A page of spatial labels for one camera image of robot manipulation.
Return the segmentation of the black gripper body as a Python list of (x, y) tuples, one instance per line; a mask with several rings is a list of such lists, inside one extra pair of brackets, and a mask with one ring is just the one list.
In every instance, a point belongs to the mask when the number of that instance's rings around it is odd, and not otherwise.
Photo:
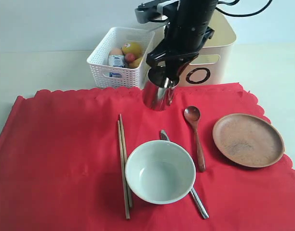
[(147, 54), (146, 62), (160, 63), (194, 58), (198, 56), (206, 41), (213, 37), (214, 32), (207, 22), (200, 26), (166, 26), (164, 38)]

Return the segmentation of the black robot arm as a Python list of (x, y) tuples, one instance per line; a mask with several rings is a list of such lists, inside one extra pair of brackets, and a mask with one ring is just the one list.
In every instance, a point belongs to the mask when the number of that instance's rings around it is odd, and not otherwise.
[(214, 11), (229, 17), (251, 17), (262, 13), (272, 2), (269, 0), (261, 9), (253, 13), (233, 14), (221, 10), (218, 5), (236, 5), (236, 0), (181, 0), (178, 4), (168, 3), (158, 6), (157, 12), (167, 16), (169, 24), (164, 39), (147, 55), (150, 66), (148, 78), (157, 82), (168, 81), (175, 86), (180, 75), (210, 39), (214, 30), (209, 22)]

